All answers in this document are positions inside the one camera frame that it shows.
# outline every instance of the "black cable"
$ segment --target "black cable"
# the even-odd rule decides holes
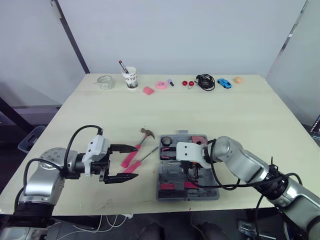
[[[213,140],[210,140],[208,142],[208,144],[211,143],[211,149],[210,149],[210,156],[209,156],[209,161],[210,161],[210,165],[211,165],[211,170],[212,170],[212,173],[213,173],[213,176],[216,180],[216,182],[218,183],[218,185],[223,188],[224,190],[227,190],[227,191],[232,191],[232,190],[235,190],[237,187],[236,186],[233,186],[233,187],[225,187],[218,179],[218,176],[216,174],[216,171],[215,171],[215,167],[214,167],[214,146],[216,144],[216,141],[217,139],[213,139]],[[236,182],[236,185],[239,185],[240,183],[240,178],[238,178],[237,182]]]
[[[55,169],[57,169],[61,175],[63,173],[63,170],[62,170],[61,167],[59,167],[58,165],[56,165],[56,164],[54,164],[54,163],[52,163],[50,161],[47,161],[47,160],[44,160],[44,159],[39,159],[39,158],[34,158],[34,159],[31,159],[30,161],[28,161],[28,163],[25,165],[24,173],[23,173],[23,187],[18,191],[17,195],[15,196],[14,210],[17,209],[17,206],[19,204],[20,195],[21,195],[21,193],[24,191],[24,189],[27,186],[28,171],[29,171],[29,167],[30,167],[31,163],[33,163],[33,162],[40,162],[40,163],[48,164],[48,165],[54,167]]]
[[[203,186],[203,185],[199,185],[196,182],[194,182],[190,176],[188,175],[188,173],[185,173],[186,178],[188,179],[189,182],[191,182],[193,185],[195,185],[198,188],[201,189],[221,189],[222,187],[219,185],[213,185],[213,186]],[[255,187],[258,186],[260,184],[271,184],[271,183],[275,183],[275,182],[279,182],[283,179],[283,176],[278,176],[272,179],[268,179],[268,180],[262,180],[262,181],[256,181],[253,183],[248,183],[248,184],[225,184],[223,185],[224,187],[228,188],[228,187],[237,187],[237,188],[247,188],[247,187]]]
[[[44,159],[39,159],[39,158],[31,159],[25,165],[25,169],[24,169],[24,173],[23,173],[23,187],[24,188],[27,186],[27,177],[28,177],[28,171],[29,171],[30,164],[33,163],[33,162],[40,162],[40,163],[48,164],[48,165],[54,167],[55,169],[57,169],[61,175],[63,173],[63,170],[62,170],[61,167],[59,167],[58,165],[56,165],[56,164],[54,164],[54,163],[52,163],[50,161],[47,161],[47,160],[44,160]]]
[[[18,191],[18,194],[15,196],[15,200],[14,200],[14,211],[16,211],[16,209],[17,209],[20,195],[22,194],[22,192],[24,191],[24,189],[25,189],[25,187],[23,186],[23,187]]]
[[[81,130],[86,129],[86,128],[98,129],[98,133],[97,133],[98,135],[102,135],[102,133],[103,133],[103,129],[97,125],[85,125],[85,126],[80,127],[77,131],[75,131],[75,133],[72,135],[72,137],[68,143],[68,146],[66,147],[66,150],[65,150],[65,155],[64,155],[64,159],[63,159],[63,169],[65,170],[65,172],[67,172],[67,162],[68,162],[68,156],[69,156],[71,145],[72,145],[73,141],[75,140],[75,137],[77,136],[77,134]]]
[[[302,184],[302,181],[301,181],[301,178],[299,177],[298,174],[296,174],[296,173],[294,173],[294,172],[291,172],[291,173],[285,174],[285,176],[286,176],[286,177],[295,176],[296,179],[298,179],[299,184],[300,184],[300,185],[303,185],[303,184]]]
[[[258,211],[259,211],[260,203],[263,198],[264,198],[264,196],[261,195],[258,203],[256,204],[255,211],[254,211],[255,232],[256,232],[256,239],[257,240],[260,240],[260,233],[259,233],[259,227],[258,227]]]
[[[209,75],[209,74],[201,74],[197,75],[196,79],[198,82],[194,81],[200,88],[202,88],[205,91],[212,91],[216,87],[215,79]]]

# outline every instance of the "red handle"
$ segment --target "red handle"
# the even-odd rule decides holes
[[[133,173],[139,166],[141,165],[141,161],[137,160],[135,163],[131,164],[127,169],[123,171],[124,174]]]
[[[141,148],[141,145],[140,144],[135,145],[135,148],[139,150]],[[121,163],[121,167],[126,169],[129,166],[132,159],[134,159],[134,157],[136,156],[137,153],[138,153],[138,151],[130,152],[129,155]]]

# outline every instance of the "purple marker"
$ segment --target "purple marker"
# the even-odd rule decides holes
[[[172,87],[175,86],[171,79],[168,79],[168,83],[169,83]]]

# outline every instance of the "toolbox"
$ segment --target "toolbox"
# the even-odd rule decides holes
[[[156,199],[158,201],[193,201],[217,200],[218,188],[199,188],[193,185],[186,177],[181,162],[176,160],[177,143],[206,144],[207,136],[203,134],[188,134],[188,131],[179,131],[178,134],[160,136],[159,159]],[[202,168],[199,164],[191,164],[188,170],[193,182],[202,186],[218,185],[211,169]]]

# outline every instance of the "orange ball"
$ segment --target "orange ball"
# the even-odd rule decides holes
[[[237,76],[237,77],[234,79],[234,82],[235,82],[236,84],[240,84],[240,83],[243,82],[243,79],[242,79],[241,77]]]

